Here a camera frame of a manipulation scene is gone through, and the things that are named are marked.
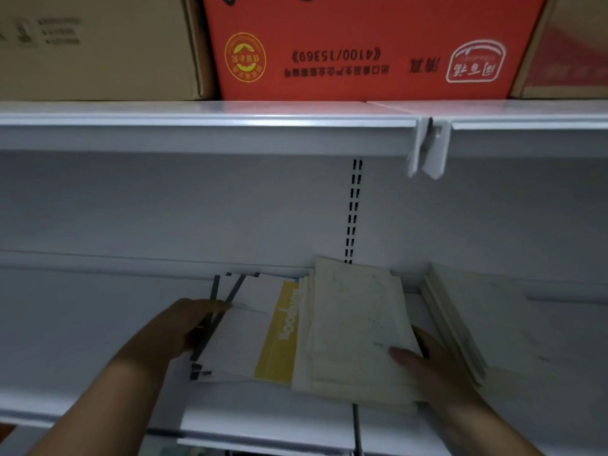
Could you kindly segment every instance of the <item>forearm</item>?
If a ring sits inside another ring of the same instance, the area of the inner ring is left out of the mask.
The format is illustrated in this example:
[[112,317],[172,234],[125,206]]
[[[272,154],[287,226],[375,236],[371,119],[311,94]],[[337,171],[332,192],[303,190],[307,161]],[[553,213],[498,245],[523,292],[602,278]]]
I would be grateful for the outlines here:
[[136,455],[167,367],[119,352],[27,456]]
[[542,456],[528,440],[490,407],[459,410],[448,424],[456,444],[479,456]]

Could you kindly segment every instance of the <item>brown cardboard box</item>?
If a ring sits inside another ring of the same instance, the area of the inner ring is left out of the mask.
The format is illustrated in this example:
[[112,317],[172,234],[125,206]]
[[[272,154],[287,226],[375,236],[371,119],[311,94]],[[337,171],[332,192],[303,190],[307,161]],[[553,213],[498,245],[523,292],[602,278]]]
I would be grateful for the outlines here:
[[608,0],[547,0],[511,96],[608,97]]
[[0,0],[0,99],[211,97],[198,7],[195,0]]

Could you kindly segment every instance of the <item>right hand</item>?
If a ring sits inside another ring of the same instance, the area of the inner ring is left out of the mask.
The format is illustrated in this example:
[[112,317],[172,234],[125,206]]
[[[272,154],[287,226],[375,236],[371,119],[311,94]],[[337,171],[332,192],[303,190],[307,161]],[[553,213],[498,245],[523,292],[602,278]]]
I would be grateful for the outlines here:
[[390,348],[390,356],[414,376],[422,397],[444,423],[448,427],[458,427],[471,412],[492,412],[475,390],[467,371],[450,352],[426,331],[416,326],[413,329],[422,351],[428,352],[428,358],[397,347]]

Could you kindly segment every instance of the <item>white logo on orange box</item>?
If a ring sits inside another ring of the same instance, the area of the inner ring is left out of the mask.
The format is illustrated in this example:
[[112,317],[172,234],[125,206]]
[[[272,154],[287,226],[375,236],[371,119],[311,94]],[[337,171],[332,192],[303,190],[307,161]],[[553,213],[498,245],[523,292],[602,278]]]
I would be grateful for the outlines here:
[[469,41],[454,51],[447,68],[448,83],[494,81],[505,62],[506,48],[494,40]]

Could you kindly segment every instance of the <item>left hand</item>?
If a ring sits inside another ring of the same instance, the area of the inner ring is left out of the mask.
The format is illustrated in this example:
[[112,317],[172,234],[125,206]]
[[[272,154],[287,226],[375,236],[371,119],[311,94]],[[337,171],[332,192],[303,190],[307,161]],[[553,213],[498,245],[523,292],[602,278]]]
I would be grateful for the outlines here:
[[189,347],[188,335],[205,315],[231,307],[231,303],[223,301],[179,299],[139,330],[117,356],[169,363]]

